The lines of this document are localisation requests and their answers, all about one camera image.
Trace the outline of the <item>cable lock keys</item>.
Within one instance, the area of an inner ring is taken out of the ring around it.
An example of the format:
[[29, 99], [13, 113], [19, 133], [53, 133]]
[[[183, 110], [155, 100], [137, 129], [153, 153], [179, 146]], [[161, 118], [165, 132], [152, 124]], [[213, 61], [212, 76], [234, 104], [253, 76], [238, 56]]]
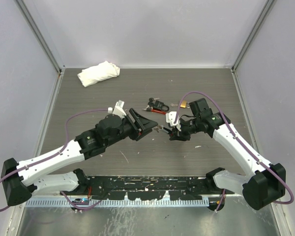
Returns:
[[155, 131], [159, 132], [161, 130], [163, 130], [163, 126], [162, 125], [158, 125], [154, 128]]

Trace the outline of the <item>black-headed key bunch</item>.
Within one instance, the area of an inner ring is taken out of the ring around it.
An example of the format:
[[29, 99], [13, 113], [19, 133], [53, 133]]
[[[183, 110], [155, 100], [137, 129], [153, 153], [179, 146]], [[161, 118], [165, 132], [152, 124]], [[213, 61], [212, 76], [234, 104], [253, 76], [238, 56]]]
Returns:
[[149, 98], [147, 107], [144, 108], [143, 110], [151, 112], [153, 110], [153, 106], [154, 106], [155, 101], [158, 100], [158, 99], [159, 98]]

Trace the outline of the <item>black padlock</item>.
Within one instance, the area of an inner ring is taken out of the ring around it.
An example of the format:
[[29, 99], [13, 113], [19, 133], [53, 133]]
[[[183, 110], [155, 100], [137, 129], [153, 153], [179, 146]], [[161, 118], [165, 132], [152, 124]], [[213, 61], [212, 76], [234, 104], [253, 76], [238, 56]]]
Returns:
[[154, 105], [153, 105], [154, 110], [162, 111], [162, 112], [168, 112], [169, 111], [169, 106], [164, 104], [163, 102], [159, 100], [155, 100]]

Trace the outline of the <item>large brass padlock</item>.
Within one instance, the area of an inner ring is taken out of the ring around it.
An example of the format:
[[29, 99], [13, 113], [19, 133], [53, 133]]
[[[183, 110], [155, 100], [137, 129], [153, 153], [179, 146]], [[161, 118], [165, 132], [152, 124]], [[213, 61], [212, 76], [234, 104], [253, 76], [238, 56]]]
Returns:
[[179, 106], [180, 108], [186, 108], [189, 109], [189, 103], [186, 100], [183, 100]]

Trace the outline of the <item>white cloth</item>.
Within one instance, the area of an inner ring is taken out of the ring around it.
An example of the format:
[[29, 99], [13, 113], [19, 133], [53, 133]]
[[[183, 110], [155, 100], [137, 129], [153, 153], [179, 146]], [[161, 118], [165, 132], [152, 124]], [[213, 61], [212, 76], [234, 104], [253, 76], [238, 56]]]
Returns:
[[91, 66], [77, 75], [84, 87], [88, 87], [104, 80], [115, 78], [120, 75], [120, 68], [115, 64], [104, 61], [96, 66]]

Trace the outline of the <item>red cable lock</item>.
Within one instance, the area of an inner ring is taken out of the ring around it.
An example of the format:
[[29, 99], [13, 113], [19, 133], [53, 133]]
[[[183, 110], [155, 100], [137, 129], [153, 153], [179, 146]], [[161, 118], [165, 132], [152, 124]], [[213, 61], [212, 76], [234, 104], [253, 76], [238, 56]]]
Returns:
[[165, 114], [161, 113], [160, 111], [153, 111], [153, 110], [151, 112], [148, 112], [148, 111], [144, 111], [144, 112], [145, 112], [145, 115], [147, 115], [147, 117], [149, 119], [157, 122], [158, 125], [163, 126], [163, 130], [161, 130], [157, 133], [164, 133], [166, 135], [170, 135], [172, 133], [172, 129], [166, 123]]

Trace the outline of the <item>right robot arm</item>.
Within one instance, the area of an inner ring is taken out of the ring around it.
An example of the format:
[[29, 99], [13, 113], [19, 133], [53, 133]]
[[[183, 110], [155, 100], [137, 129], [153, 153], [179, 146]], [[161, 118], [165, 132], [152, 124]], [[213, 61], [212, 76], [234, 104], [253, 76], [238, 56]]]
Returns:
[[221, 189], [244, 197], [255, 210], [275, 202], [285, 195], [286, 170], [273, 165], [253, 149], [236, 131], [231, 121], [220, 112], [213, 113], [204, 98], [190, 103], [192, 118], [184, 120], [176, 112], [166, 114], [172, 131], [170, 140], [188, 141], [192, 134], [204, 132], [221, 144], [244, 171], [244, 175], [217, 168], [206, 175], [206, 189], [212, 194]]

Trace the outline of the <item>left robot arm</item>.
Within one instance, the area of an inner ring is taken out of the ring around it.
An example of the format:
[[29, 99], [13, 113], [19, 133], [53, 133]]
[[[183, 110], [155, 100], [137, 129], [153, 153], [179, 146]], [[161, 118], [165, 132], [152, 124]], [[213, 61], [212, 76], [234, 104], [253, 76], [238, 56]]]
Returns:
[[69, 172], [67, 177], [58, 177], [52, 172], [100, 155], [107, 147], [125, 138], [138, 141], [157, 125], [157, 122], [143, 117], [134, 109], [128, 113], [113, 110], [93, 129], [73, 140], [66, 140], [58, 149], [25, 161], [18, 162], [14, 158], [5, 160], [1, 178], [7, 205], [22, 204], [44, 190], [85, 194], [89, 183], [83, 171]]

